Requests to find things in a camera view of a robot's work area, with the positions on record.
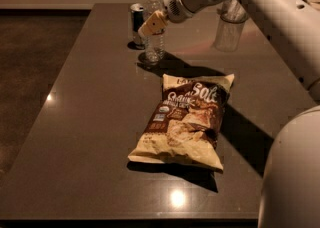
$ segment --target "clear bottle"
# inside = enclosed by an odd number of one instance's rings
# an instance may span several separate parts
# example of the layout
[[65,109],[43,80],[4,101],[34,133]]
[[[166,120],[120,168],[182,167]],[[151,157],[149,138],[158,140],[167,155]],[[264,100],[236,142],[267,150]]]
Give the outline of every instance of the clear bottle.
[[[156,10],[161,10],[162,4],[160,0],[147,0],[145,5],[144,20],[147,20],[150,15]],[[160,61],[165,53],[164,49],[164,29],[158,31],[156,34],[148,36],[145,39],[145,54],[146,62],[155,64]]]

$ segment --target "dark table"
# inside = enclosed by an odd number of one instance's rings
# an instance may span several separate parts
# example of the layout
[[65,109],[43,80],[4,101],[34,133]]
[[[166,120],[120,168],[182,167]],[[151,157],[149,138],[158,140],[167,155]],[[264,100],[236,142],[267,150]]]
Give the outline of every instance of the dark table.
[[[170,24],[154,69],[129,43],[130,22],[127,4],[94,6],[0,190],[0,220],[258,219],[273,139],[316,103],[251,19],[232,53],[212,46],[216,7]],[[163,73],[235,74],[217,147],[224,174],[128,162]]]

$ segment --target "chip bag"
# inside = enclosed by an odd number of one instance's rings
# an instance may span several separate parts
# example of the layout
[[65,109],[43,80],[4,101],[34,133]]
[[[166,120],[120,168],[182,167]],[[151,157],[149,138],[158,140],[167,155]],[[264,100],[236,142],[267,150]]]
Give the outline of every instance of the chip bag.
[[195,78],[163,75],[163,99],[130,161],[178,163],[222,172],[217,147],[234,75]]

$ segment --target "brown floor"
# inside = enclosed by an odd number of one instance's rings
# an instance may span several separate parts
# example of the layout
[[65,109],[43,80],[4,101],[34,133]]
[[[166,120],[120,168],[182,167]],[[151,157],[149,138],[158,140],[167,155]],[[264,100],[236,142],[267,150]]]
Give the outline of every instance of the brown floor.
[[0,187],[89,11],[0,11]]

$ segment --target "can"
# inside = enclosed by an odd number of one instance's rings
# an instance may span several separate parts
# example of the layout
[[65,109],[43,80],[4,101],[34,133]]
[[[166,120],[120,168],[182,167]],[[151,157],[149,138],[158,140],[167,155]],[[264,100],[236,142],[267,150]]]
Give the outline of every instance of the can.
[[137,49],[144,49],[144,42],[138,34],[138,30],[139,30],[140,26],[144,23],[143,5],[140,3],[132,4],[130,7],[130,11],[131,11],[133,42],[135,43]]

